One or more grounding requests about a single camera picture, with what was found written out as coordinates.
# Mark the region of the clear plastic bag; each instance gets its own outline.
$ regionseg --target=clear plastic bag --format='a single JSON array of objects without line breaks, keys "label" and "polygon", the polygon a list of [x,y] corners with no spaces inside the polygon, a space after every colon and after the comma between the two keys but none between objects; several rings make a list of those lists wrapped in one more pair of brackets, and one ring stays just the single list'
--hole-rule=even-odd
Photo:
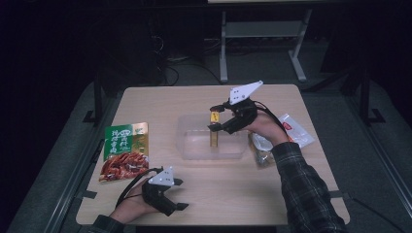
[{"label": "clear plastic bag", "polygon": [[[286,129],[290,141],[298,143],[301,149],[315,141],[314,138],[288,114],[280,116],[278,119]],[[260,169],[276,165],[275,158],[271,152],[272,144],[256,133],[250,134],[249,137],[257,167]]]}]

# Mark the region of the plaid sleeve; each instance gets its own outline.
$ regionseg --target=plaid sleeve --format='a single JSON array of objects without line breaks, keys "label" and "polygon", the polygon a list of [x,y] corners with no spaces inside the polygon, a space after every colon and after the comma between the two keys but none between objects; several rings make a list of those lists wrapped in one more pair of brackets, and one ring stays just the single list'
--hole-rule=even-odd
[{"label": "plaid sleeve", "polygon": [[282,194],[292,232],[347,232],[330,203],[326,183],[302,156],[299,145],[284,143],[272,149],[282,181]]}]

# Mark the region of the wooden tabletop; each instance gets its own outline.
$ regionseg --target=wooden tabletop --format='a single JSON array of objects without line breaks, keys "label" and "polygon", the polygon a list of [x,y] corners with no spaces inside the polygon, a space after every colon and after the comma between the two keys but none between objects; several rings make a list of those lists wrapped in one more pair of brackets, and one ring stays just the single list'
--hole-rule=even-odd
[{"label": "wooden tabletop", "polygon": [[[212,106],[228,99],[230,85],[132,87],[125,91],[113,125],[149,124],[150,167],[173,166],[181,186],[165,195],[173,202],[189,203],[184,211],[171,216],[149,214],[137,219],[138,225],[284,225],[285,201],[277,168],[257,169],[249,148],[240,159],[184,160],[176,148],[178,118],[209,114]],[[299,90],[292,84],[264,84],[251,99],[265,104],[276,116],[289,114],[315,143],[302,149],[308,164],[324,179],[330,191],[338,190],[315,128]],[[118,197],[131,180],[99,183],[102,154],[87,190],[94,199],[84,198],[77,215],[79,224],[92,224],[98,215],[109,215]],[[332,198],[336,212],[350,220],[342,198]]]}]

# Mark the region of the person's right hand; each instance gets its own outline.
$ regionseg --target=person's right hand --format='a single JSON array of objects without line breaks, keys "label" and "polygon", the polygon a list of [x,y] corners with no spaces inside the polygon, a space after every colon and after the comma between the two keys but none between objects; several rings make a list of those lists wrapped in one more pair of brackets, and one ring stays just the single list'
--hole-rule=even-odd
[{"label": "person's right hand", "polygon": [[272,143],[273,147],[289,141],[288,135],[275,123],[267,113],[257,110],[257,118],[244,129],[252,131],[264,137]]}]

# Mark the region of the metal stand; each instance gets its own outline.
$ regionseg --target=metal stand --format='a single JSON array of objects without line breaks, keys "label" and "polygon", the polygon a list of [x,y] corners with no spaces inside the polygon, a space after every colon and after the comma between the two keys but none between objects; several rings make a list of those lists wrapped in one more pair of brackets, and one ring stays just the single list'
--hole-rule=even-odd
[{"label": "metal stand", "polygon": [[94,126],[99,124],[103,115],[103,101],[102,101],[102,86],[100,84],[99,76],[94,77],[94,117],[92,117],[93,111],[87,111],[83,122],[94,123]]},{"label": "metal stand", "polygon": [[307,10],[304,20],[297,21],[246,21],[227,22],[226,12],[222,13],[222,47],[220,55],[221,82],[227,83],[227,66],[225,45],[226,38],[246,38],[246,37],[296,37],[297,42],[293,50],[289,51],[291,62],[297,78],[300,82],[306,82],[297,56],[305,37],[312,10]]}]

